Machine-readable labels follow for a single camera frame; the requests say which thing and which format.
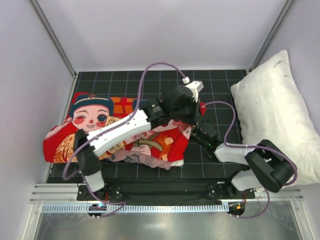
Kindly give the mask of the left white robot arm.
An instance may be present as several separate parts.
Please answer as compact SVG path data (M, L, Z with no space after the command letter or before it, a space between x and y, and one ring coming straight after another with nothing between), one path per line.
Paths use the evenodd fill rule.
M150 130L170 130L179 122L196 125L201 119L199 93L203 87L200 81L174 87L159 99L147 100L144 104L137 102L133 113L115 123L89 133L79 130L73 150L88 194L97 201L106 194L99 156L110 148Z

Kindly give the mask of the red patterned pillowcase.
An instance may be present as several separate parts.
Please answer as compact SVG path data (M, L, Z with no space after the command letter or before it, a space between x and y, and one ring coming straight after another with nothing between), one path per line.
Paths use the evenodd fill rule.
M43 155L46 162L64 164L73 157L76 133L84 131L90 140L99 133L98 139L90 143L100 154L99 160L141 163L151 168L169 170L184 164L184 155L193 126L173 119L135 135L125 133L128 125L106 132L116 126L136 106L135 98L98 96L87 92L75 93L64 121L55 126L43 140Z

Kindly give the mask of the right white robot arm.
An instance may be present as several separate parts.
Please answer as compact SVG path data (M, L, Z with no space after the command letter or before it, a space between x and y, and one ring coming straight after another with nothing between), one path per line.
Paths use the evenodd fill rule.
M297 166L270 140L263 139L257 145L223 142L209 121L195 126L189 139L202 146L213 162L249 167L249 170L239 171L229 177L225 192L230 198L237 198L243 191L254 188L277 193L298 178Z

